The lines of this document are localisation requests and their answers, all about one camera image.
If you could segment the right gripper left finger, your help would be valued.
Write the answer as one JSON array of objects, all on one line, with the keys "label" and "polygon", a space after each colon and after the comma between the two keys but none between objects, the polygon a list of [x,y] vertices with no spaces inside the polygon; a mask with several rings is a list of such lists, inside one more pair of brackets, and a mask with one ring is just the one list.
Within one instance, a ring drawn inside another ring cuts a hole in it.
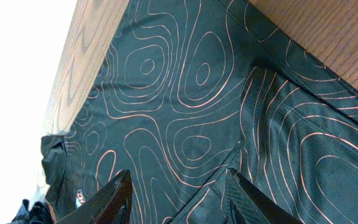
[{"label": "right gripper left finger", "polygon": [[129,224],[132,210],[132,181],[122,170],[82,206],[57,224]]}]

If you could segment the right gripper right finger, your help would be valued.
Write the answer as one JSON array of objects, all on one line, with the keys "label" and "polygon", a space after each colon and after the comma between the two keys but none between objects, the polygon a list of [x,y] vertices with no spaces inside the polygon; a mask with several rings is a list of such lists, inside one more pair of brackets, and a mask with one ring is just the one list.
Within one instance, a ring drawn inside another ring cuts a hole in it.
[{"label": "right gripper right finger", "polygon": [[227,170],[224,198],[229,224],[301,223],[233,168]]}]

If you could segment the black shirt with orange lines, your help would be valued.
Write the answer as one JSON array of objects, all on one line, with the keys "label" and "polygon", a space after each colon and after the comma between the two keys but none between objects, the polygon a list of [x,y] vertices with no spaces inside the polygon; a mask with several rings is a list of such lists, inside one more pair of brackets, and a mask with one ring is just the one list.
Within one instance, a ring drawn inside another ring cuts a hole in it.
[{"label": "black shirt with orange lines", "polygon": [[131,1],[41,150],[57,218],[128,170],[131,223],[358,223],[358,91],[247,1]]}]

